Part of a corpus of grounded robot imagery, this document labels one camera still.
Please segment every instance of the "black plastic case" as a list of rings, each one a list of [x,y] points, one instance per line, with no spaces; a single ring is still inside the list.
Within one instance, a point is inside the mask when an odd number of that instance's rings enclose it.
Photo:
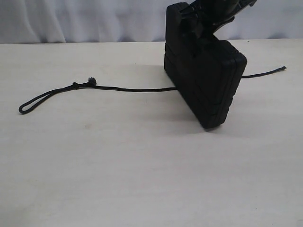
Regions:
[[[187,31],[180,14],[187,6],[167,8],[164,68],[201,125],[215,128],[226,120],[247,59],[226,40]]]

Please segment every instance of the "white table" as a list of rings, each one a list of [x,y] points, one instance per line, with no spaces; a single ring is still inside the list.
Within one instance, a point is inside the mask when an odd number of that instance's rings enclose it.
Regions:
[[[232,41],[249,59],[226,123],[205,132],[169,87],[164,43],[0,45],[1,227],[302,227],[303,40]]]

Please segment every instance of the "black cord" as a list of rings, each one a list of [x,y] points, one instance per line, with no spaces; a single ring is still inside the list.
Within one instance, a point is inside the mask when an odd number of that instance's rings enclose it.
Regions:
[[[261,74],[250,75],[250,76],[243,76],[242,78],[249,79],[249,78],[262,77],[262,76],[284,71],[285,69],[286,69],[286,67],[284,66],[284,67],[281,67],[279,69],[276,69],[276,70],[273,70],[270,72],[265,72],[265,73],[261,73]],[[66,91],[85,89],[85,88],[92,88],[92,89],[97,89],[97,90],[122,91],[122,92],[137,92],[137,93],[166,92],[166,91],[177,91],[178,90],[176,87],[156,88],[156,89],[129,89],[129,88],[121,88],[121,87],[97,86],[96,79],[91,77],[91,78],[89,78],[89,81],[87,83],[78,84],[78,83],[74,82],[70,86],[45,92],[42,95],[39,95],[36,98],[33,98],[32,100],[21,105],[19,108],[19,112],[21,114],[30,113],[33,110],[35,110],[39,105],[41,105],[43,102],[45,102],[47,99],[49,99],[50,97],[52,97],[56,94],[66,92]],[[37,100],[39,100],[39,101],[36,102],[34,105],[32,105],[30,108],[28,108],[27,110],[23,110],[23,108],[25,108],[28,105],[31,105],[32,103],[34,103]]]

